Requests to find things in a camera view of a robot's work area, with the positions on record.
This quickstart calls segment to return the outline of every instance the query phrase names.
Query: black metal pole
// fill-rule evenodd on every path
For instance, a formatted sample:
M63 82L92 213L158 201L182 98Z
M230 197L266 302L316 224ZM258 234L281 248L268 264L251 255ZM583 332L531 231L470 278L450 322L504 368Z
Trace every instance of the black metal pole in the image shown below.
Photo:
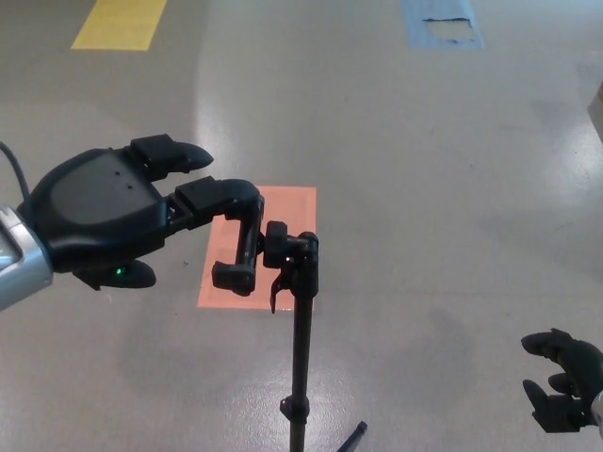
M291 452L303 452L305 424L310 412L308 366L312 333L312 299L295 298L293 308L293 384L289 398L291 418Z

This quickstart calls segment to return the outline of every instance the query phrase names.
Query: yellow floor marking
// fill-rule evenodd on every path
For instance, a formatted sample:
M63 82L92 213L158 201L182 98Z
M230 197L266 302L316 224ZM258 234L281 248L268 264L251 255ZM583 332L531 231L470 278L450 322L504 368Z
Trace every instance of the yellow floor marking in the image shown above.
M147 51L167 0L96 0L72 49Z

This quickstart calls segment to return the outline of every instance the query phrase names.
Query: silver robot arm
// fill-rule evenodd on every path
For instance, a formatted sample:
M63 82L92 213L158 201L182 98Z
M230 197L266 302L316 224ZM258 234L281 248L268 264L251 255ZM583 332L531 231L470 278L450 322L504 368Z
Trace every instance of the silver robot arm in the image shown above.
M14 210L0 204L0 311L52 282L53 269L40 240Z

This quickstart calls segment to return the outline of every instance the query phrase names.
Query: tripod leg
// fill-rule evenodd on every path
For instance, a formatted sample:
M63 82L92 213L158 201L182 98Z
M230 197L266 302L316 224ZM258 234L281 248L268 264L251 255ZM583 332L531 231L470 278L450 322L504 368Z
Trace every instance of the tripod leg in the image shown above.
M365 433L367 433L368 425L366 422L361 422L358 424L356 430L350 435L348 440L343 443L341 447L337 449L337 452L352 452L358 445L358 442L363 437Z

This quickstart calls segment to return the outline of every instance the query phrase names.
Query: black clamp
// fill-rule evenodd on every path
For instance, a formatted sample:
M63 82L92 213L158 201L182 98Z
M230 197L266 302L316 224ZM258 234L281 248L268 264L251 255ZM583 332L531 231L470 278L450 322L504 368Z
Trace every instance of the black clamp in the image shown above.
M313 233L294 237L287 234L283 222L269 221L264 243L264 266L281 269L270 290L273 314L276 296L282 290L290 290L296 299L313 299L318 294L318 237Z

